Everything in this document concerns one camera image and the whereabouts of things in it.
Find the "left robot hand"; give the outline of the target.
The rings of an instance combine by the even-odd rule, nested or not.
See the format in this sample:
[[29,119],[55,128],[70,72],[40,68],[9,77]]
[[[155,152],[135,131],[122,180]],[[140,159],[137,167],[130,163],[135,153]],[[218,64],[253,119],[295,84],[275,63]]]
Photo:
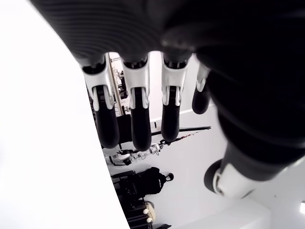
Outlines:
[[161,133],[173,141],[187,64],[200,65],[193,111],[210,101],[228,145],[205,186],[244,198],[305,156],[305,3],[302,0],[34,0],[81,66],[100,143],[119,130],[106,54],[122,60],[132,141],[151,144],[149,53],[162,54]]

